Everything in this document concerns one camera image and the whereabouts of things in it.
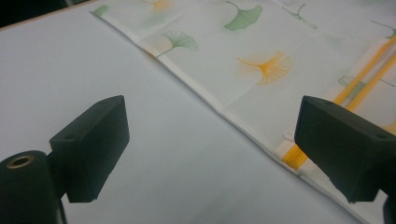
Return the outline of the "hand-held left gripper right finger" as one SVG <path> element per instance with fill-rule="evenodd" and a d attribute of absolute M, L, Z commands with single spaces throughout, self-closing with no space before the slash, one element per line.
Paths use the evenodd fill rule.
<path fill-rule="evenodd" d="M 396 199 L 396 135 L 340 105 L 302 99 L 295 143 L 351 202 Z"/>

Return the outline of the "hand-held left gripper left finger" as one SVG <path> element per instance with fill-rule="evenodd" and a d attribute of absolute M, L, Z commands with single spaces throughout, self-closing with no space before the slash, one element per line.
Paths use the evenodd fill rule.
<path fill-rule="evenodd" d="M 71 203 L 96 200 L 129 140 L 123 96 L 92 105 L 49 140 L 57 195 Z"/>

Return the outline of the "white leaf print cloth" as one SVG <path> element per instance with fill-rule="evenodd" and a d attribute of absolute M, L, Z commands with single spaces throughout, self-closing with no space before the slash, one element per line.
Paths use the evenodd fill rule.
<path fill-rule="evenodd" d="M 396 134 L 396 0 L 105 0 L 95 11 L 338 203 L 293 142 L 306 95 Z"/>

